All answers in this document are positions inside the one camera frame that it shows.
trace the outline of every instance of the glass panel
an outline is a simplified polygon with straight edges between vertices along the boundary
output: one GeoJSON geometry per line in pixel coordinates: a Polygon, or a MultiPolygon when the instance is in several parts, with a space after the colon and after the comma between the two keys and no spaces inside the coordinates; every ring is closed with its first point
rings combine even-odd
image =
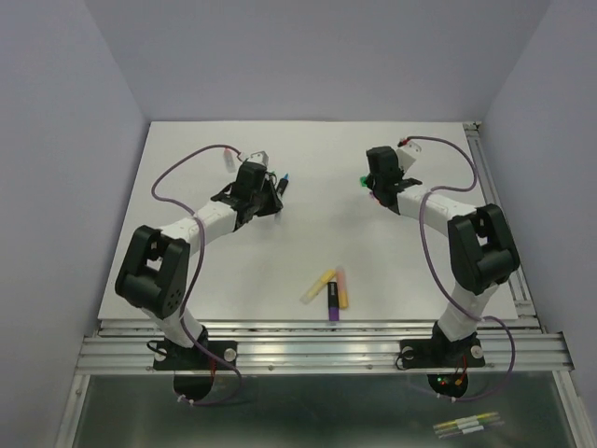
{"type": "MultiPolygon", "coordinates": [[[[501,374],[472,374],[467,393],[501,374]]],[[[224,378],[227,387],[232,378],[224,378]]],[[[517,373],[498,395],[450,403],[421,393],[423,375],[246,378],[231,403],[176,402],[172,377],[91,379],[76,446],[105,447],[574,447],[550,372],[517,373]],[[439,439],[433,425],[498,412],[502,426],[439,439]]]]}

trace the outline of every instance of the yellow highlighter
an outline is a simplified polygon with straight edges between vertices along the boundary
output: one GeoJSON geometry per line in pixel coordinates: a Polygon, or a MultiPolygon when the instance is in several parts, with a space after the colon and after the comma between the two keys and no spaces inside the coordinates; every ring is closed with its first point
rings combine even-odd
{"type": "Polygon", "coordinates": [[[305,295],[300,298],[300,301],[302,301],[305,305],[311,302],[317,296],[317,294],[319,294],[319,291],[321,291],[327,285],[327,282],[329,282],[335,276],[336,270],[330,269],[326,271],[326,273],[319,277],[313,286],[309,288],[305,295]]]}
{"type": "Polygon", "coordinates": [[[336,268],[336,281],[338,282],[338,303],[340,309],[345,310],[348,308],[348,290],[346,289],[346,272],[341,266],[336,268]]]}

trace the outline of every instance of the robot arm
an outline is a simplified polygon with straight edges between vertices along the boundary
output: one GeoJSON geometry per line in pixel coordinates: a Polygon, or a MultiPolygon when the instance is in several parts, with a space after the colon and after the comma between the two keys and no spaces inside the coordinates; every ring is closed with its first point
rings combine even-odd
{"type": "MultiPolygon", "coordinates": [[[[502,210],[495,204],[474,207],[433,193],[420,215],[423,198],[430,190],[421,181],[405,177],[420,152],[421,148],[412,142],[398,149],[370,149],[365,183],[384,207],[417,220],[422,216],[425,224],[448,237],[451,270],[456,279],[451,297],[470,315],[481,317],[498,285],[520,266],[512,235],[502,210]]],[[[478,343],[476,329],[477,320],[450,303],[434,326],[431,341],[411,344],[416,347],[410,359],[405,359],[405,368],[452,367],[478,343]]]]}
{"type": "MultiPolygon", "coordinates": [[[[282,201],[267,172],[265,152],[253,154],[239,168],[236,180],[227,185],[194,217],[152,229],[138,228],[131,239],[116,281],[116,292],[132,306],[140,308],[164,332],[166,339],[185,348],[193,342],[183,331],[180,307],[187,290],[189,259],[201,249],[200,230],[204,227],[205,245],[232,233],[253,216],[273,215],[282,201]]],[[[188,309],[182,319],[195,340],[204,331],[188,309]]]]}

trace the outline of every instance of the white arm segment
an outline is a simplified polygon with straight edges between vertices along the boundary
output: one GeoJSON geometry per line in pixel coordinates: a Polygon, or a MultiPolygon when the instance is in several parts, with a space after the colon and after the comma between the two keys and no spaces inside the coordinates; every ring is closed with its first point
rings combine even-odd
{"type": "MultiPolygon", "coordinates": [[[[451,297],[470,314],[475,317],[481,317],[485,306],[487,306],[487,302],[495,293],[497,287],[498,285],[493,284],[476,296],[456,282],[451,297]]],[[[441,315],[437,322],[439,328],[451,342],[460,341],[473,334],[473,332],[477,330],[477,324],[478,322],[476,320],[463,315],[460,310],[451,303],[448,304],[448,308],[446,308],[446,311],[444,311],[444,314],[441,315]]]]}
{"type": "MultiPolygon", "coordinates": [[[[205,245],[210,244],[220,236],[232,233],[236,225],[236,212],[225,203],[210,201],[195,213],[195,217],[198,217],[205,227],[205,245]]],[[[181,238],[189,243],[189,257],[199,252],[199,226],[197,225],[197,221],[192,217],[184,217],[174,224],[164,226],[161,228],[161,232],[170,238],[181,238]]],[[[167,339],[182,347],[190,348],[193,346],[193,342],[183,331],[183,327],[180,324],[180,308],[174,310],[171,315],[163,320],[158,319],[153,313],[144,308],[141,311],[158,325],[167,339]]],[[[185,310],[183,318],[185,319],[185,324],[187,324],[188,331],[197,340],[203,330],[203,325],[192,316],[188,308],[185,310]]]]}
{"type": "MultiPolygon", "coordinates": [[[[210,201],[201,210],[195,212],[205,227],[205,245],[213,240],[234,232],[236,212],[225,203],[210,201]]],[[[199,252],[199,226],[192,217],[183,217],[168,226],[160,227],[161,233],[170,238],[181,238],[190,244],[190,257],[199,252]]]]}
{"type": "MultiPolygon", "coordinates": [[[[424,185],[408,187],[396,195],[398,212],[405,217],[419,220],[419,210],[423,196],[429,189],[424,185]]],[[[474,213],[477,208],[469,203],[459,203],[441,194],[432,194],[425,204],[425,224],[448,238],[448,221],[474,213]]]]}

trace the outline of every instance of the purple marker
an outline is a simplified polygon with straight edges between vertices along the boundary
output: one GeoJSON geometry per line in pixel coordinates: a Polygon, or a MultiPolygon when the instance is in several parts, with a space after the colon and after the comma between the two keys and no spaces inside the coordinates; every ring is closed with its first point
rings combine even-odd
{"type": "Polygon", "coordinates": [[[330,322],[338,322],[340,320],[339,309],[338,284],[336,282],[329,282],[327,284],[327,313],[330,322]]]}

